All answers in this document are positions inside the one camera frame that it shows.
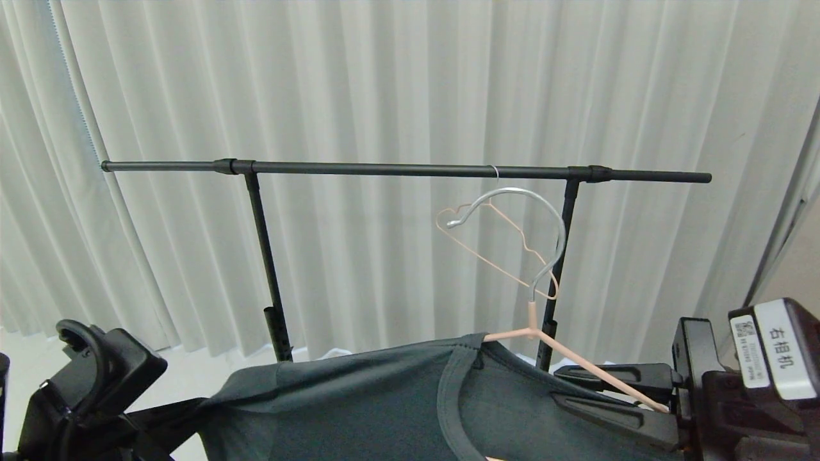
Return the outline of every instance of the horizontal black rod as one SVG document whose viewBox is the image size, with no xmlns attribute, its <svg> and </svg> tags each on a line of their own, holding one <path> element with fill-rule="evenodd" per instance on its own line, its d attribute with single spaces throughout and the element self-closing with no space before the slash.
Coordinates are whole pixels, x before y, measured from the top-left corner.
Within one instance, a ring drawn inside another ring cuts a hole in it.
<svg viewBox="0 0 820 461">
<path fill-rule="evenodd" d="M 607 167 L 503 167 L 489 165 L 416 165 L 400 163 L 257 162 L 222 159 L 215 162 L 102 162 L 104 171 L 219 171 L 226 174 L 288 173 L 303 175 L 443 176 L 580 180 L 636 180 L 708 183 L 712 175 L 683 171 L 613 170 Z"/>
</svg>

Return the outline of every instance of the white curtain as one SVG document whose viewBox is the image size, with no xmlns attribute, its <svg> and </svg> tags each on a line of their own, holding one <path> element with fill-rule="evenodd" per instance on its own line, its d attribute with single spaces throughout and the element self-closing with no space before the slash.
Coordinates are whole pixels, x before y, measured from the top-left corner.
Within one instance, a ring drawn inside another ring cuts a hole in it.
<svg viewBox="0 0 820 461">
<path fill-rule="evenodd" d="M 214 354 L 268 341 L 243 181 L 114 176 L 98 159 L 711 172 L 710 185 L 582 185 L 578 199 L 558 338 L 593 360 L 668 361 L 680 316 L 709 317 L 720 335 L 726 311 L 743 303 L 820 95 L 817 2 L 4 2 L 2 11 L 2 59 L 13 63 L 0 94 L 3 325 L 49 331 L 79 317 L 155 347 Z M 438 210 L 495 180 L 261 182 L 291 339 L 311 356 L 524 322 L 526 290 L 433 225 Z M 500 184 L 563 200 L 562 181 Z M 549 251 L 546 213 L 521 198 L 497 204 Z M 536 269 L 487 213 L 456 232 L 522 278 Z"/>
</svg>

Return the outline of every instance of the white label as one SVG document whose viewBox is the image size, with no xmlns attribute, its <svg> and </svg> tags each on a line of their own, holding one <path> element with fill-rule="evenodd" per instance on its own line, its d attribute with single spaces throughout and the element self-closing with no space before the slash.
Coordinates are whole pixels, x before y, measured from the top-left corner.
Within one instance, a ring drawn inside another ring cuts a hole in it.
<svg viewBox="0 0 820 461">
<path fill-rule="evenodd" d="M 754 327 L 754 319 L 750 315 L 732 318 L 731 335 L 735 338 L 737 359 L 740 362 L 740 373 L 743 375 L 743 384 L 747 389 L 768 387 L 768 370 L 763 350 L 760 348 L 758 330 Z"/>
<path fill-rule="evenodd" d="M 754 316 L 760 325 L 760 337 L 766 348 L 769 366 L 777 393 L 784 400 L 813 399 L 814 390 L 795 329 L 782 299 L 754 306 Z"/>
</svg>

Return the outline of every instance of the black cable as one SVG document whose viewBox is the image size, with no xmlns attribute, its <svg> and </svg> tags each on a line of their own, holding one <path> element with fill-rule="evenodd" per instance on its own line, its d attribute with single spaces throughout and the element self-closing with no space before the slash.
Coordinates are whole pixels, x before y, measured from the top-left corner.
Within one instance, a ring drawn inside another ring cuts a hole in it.
<svg viewBox="0 0 820 461">
<path fill-rule="evenodd" d="M 60 449 L 57 459 L 67 461 L 69 459 L 68 452 L 71 445 L 71 437 L 74 435 L 78 421 L 91 413 L 103 397 L 103 389 L 108 383 L 108 372 L 110 370 L 111 360 L 108 357 L 107 349 L 103 344 L 102 338 L 99 337 L 99 334 L 76 320 L 65 319 L 57 322 L 57 334 L 60 336 L 60 339 L 70 345 L 72 349 L 81 350 L 83 349 L 83 345 L 88 347 L 97 365 L 97 373 L 94 377 L 94 384 L 91 386 L 91 390 L 83 398 L 77 408 L 72 411 L 72 414 L 67 417 L 62 434 L 57 433 L 55 435 L 55 437 L 60 438 Z"/>
</svg>

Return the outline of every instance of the garment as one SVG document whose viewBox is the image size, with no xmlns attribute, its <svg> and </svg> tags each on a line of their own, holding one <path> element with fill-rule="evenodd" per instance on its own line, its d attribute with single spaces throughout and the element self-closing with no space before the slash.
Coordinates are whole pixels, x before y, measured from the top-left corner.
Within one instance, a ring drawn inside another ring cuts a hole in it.
<svg viewBox="0 0 820 461">
<path fill-rule="evenodd" d="M 208 459 L 682 459 L 559 409 L 612 400 L 484 336 L 239 370 L 203 403 Z"/>
</svg>

